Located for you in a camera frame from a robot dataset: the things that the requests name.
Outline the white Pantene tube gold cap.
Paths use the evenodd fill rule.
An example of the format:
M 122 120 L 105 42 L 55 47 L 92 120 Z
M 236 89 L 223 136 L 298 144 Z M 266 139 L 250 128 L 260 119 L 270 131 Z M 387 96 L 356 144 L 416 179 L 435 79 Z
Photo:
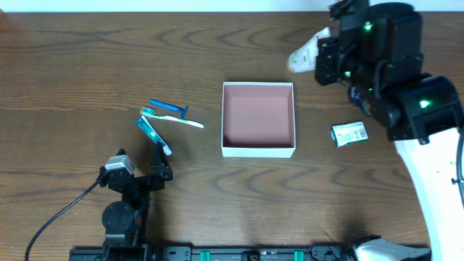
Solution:
M 294 51 L 288 58 L 287 68 L 292 73 L 305 73 L 315 70 L 318 40 L 331 36 L 329 27 L 317 32 L 306 44 Z

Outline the green Colgate toothpaste tube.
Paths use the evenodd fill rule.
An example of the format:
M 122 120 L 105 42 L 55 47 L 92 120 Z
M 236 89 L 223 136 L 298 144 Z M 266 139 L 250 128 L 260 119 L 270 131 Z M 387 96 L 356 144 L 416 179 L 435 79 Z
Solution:
M 135 124 L 155 143 L 160 143 L 162 145 L 163 152 L 170 156 L 172 154 L 172 150 L 168 146 L 167 142 L 164 140 L 163 137 L 155 130 L 153 125 L 147 120 L 145 116 L 140 116 Z

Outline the green white toothbrush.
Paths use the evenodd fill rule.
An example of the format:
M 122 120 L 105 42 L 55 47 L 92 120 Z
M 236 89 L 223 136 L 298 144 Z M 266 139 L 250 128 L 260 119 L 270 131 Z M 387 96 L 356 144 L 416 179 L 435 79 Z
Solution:
M 158 120 L 169 120 L 169 121 L 173 121 L 173 122 L 177 122 L 177 123 L 187 124 L 187 125 L 194 126 L 194 127 L 197 127 L 197 128 L 204 128 L 203 124 L 195 122 L 193 120 L 185 120 L 185 119 L 181 119 L 181 118 L 178 118 L 178 117 L 173 117 L 173 116 L 170 116 L 170 115 L 156 115 L 155 110 L 151 109 L 151 108 L 148 108 L 148 107 L 143 107 L 141 109 L 140 113 L 141 113 L 141 115 L 143 115 L 145 117 L 149 117 L 149 118 L 154 118 L 154 119 L 158 119 Z

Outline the green white soap box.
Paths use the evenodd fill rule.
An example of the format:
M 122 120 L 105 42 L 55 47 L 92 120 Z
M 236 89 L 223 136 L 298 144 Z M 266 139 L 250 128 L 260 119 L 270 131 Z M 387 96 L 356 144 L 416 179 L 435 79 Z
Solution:
M 341 125 L 333 125 L 330 129 L 331 138 L 336 147 L 346 146 L 367 141 L 368 134 L 363 122 L 353 122 Z

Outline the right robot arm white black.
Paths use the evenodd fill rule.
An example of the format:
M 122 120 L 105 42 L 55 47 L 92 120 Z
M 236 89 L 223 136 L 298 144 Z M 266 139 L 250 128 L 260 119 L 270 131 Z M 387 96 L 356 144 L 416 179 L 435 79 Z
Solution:
M 406 3 L 363 0 L 330 6 L 339 34 L 318 41 L 315 78 L 346 82 L 349 100 L 386 129 L 413 181 L 430 245 L 370 236 L 353 260 L 463 258 L 463 107 L 453 83 L 422 70 L 423 18 Z

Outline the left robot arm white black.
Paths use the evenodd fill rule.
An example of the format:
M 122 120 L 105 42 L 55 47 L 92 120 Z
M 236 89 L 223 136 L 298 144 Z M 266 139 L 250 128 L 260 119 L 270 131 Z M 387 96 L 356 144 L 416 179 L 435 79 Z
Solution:
M 160 142 L 150 163 L 151 174 L 136 177 L 135 165 L 124 149 L 100 167 L 97 183 L 121 194 L 122 199 L 107 206 L 102 214 L 105 241 L 112 247 L 134 247 L 145 237 L 153 191 L 163 190 L 173 171 Z

